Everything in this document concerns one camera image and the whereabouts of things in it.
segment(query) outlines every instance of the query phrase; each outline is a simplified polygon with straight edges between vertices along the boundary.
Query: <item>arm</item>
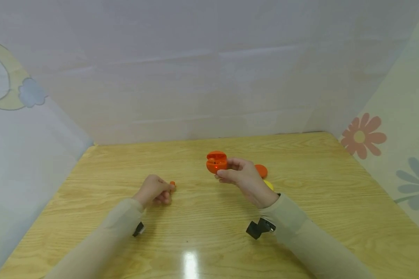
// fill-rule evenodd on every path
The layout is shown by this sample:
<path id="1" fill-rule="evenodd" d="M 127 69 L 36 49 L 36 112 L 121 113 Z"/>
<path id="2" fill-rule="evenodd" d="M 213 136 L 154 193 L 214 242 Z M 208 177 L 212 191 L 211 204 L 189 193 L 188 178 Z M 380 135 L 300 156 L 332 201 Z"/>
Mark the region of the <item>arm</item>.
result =
<path id="1" fill-rule="evenodd" d="M 316 226 L 291 199 L 268 188 L 253 162 L 229 158 L 228 165 L 230 169 L 219 170 L 216 178 L 239 187 L 261 216 L 276 226 L 278 242 L 318 279 L 374 278 L 350 250 Z"/>
<path id="2" fill-rule="evenodd" d="M 286 195 L 260 209 L 263 218 L 276 226 L 279 243 L 286 245 L 319 279 L 371 279 L 367 267 L 339 241 L 313 223 Z"/>
<path id="3" fill-rule="evenodd" d="M 45 279 L 96 279 L 118 248 L 130 239 L 152 201 L 169 204 L 175 186 L 151 174 L 131 199 L 122 200 L 103 223 L 72 249 Z"/>
<path id="4" fill-rule="evenodd" d="M 122 243 L 128 241 L 141 221 L 142 205 L 122 200 L 103 223 L 71 250 L 45 279 L 95 279 Z"/>

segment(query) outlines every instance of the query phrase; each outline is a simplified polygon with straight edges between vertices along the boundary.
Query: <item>cloud print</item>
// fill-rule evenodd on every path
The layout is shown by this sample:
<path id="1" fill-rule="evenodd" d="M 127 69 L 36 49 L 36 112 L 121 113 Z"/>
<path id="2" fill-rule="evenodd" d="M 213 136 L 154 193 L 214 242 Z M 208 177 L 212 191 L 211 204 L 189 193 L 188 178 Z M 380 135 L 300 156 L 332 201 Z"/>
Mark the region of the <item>cloud print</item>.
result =
<path id="1" fill-rule="evenodd" d="M 22 85 L 19 86 L 19 99 L 27 108 L 32 108 L 34 105 L 43 105 L 47 94 L 40 87 L 35 80 L 28 77 L 24 79 Z"/>

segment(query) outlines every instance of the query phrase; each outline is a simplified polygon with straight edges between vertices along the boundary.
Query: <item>hand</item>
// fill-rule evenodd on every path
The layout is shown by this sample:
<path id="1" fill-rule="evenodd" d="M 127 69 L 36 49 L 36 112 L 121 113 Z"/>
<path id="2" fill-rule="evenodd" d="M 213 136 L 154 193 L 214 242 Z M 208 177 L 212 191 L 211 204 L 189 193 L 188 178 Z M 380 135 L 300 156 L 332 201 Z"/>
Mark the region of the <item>hand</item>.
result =
<path id="1" fill-rule="evenodd" d="M 239 158 L 228 158 L 227 162 L 229 169 L 218 170 L 215 175 L 219 182 L 236 185 L 256 208 L 267 208 L 278 200 L 278 194 L 265 184 L 253 162 Z"/>
<path id="2" fill-rule="evenodd" d="M 144 208 L 151 202 L 168 205 L 172 201 L 170 193 L 174 191 L 174 185 L 167 183 L 155 174 L 149 174 L 132 199 L 138 200 Z"/>

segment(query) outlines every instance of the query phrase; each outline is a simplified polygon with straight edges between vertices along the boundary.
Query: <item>yellow object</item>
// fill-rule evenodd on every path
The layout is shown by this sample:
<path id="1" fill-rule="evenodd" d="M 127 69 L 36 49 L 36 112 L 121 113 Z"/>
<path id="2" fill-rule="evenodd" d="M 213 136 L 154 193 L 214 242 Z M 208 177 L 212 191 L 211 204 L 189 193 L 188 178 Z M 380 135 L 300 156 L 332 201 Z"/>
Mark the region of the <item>yellow object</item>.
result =
<path id="1" fill-rule="evenodd" d="M 279 181 L 275 191 L 347 245 L 376 278 L 419 278 L 419 228 L 332 135 L 305 133 L 92 146 L 0 279 L 43 278 L 150 173 L 180 178 L 180 191 L 172 205 L 146 210 L 145 232 L 115 255 L 103 279 L 311 278 L 271 235 L 259 241 L 246 235 L 258 211 L 237 187 L 219 184 L 204 161 L 197 163 L 214 149 L 267 165 Z"/>
<path id="2" fill-rule="evenodd" d="M 19 86 L 30 77 L 22 65 L 12 56 L 9 50 L 0 44 L 0 62 L 8 73 L 9 90 L 0 98 L 0 109 L 16 110 L 25 105 L 19 99 Z"/>
<path id="3" fill-rule="evenodd" d="M 272 191 L 274 191 L 273 184 L 271 184 L 270 182 L 268 182 L 266 180 L 264 180 L 264 182 L 270 189 L 272 189 Z"/>

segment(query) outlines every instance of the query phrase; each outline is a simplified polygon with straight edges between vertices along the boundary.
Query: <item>orange earbud case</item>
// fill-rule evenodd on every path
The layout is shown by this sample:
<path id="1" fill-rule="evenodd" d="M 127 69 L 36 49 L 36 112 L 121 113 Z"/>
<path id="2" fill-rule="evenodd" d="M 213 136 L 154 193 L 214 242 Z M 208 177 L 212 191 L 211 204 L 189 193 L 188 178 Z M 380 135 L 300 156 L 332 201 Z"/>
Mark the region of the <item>orange earbud case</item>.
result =
<path id="1" fill-rule="evenodd" d="M 206 168 L 216 174 L 218 170 L 226 170 L 228 168 L 227 155 L 223 152 L 214 151 L 206 156 Z"/>

